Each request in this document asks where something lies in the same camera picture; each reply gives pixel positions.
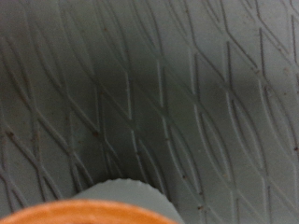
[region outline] gray rubber surface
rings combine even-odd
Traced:
[[[186,223],[299,223],[299,4],[0,1],[0,215],[119,177]]]

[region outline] rubber mat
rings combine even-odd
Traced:
[[[0,1],[1,217],[108,179],[186,223],[298,223],[299,4]]]

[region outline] orange object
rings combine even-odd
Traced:
[[[26,208],[0,224],[177,224],[141,207],[126,203],[70,200]]]

